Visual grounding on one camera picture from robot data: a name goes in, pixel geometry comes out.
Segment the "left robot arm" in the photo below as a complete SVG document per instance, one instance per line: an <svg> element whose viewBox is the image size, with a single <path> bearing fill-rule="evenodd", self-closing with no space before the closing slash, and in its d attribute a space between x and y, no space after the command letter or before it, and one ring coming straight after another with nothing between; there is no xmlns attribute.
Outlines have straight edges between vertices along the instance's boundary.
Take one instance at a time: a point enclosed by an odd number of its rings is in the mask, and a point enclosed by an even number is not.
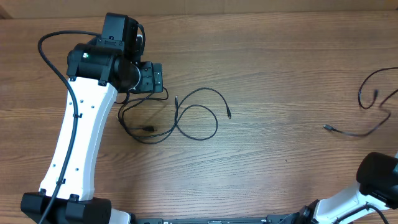
<svg viewBox="0 0 398 224"><path fill-rule="evenodd" d="M143 26L107 13L103 30L68 54L67 105L50 167L37 192L26 193L21 210L36 223L134 223L135 216L94 196L103 129L120 93L150 96L163 91L162 66L143 62Z"/></svg>

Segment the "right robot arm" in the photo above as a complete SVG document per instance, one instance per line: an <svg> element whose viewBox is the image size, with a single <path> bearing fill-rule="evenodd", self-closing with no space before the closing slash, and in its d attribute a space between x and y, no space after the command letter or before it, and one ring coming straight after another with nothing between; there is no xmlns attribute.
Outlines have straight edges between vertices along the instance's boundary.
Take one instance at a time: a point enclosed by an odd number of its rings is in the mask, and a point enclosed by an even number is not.
<svg viewBox="0 0 398 224"><path fill-rule="evenodd" d="M352 185L303 207L292 222L352 223L376 212L387 223L382 212L389 209L397 209L397 156L371 152L359 165Z"/></svg>

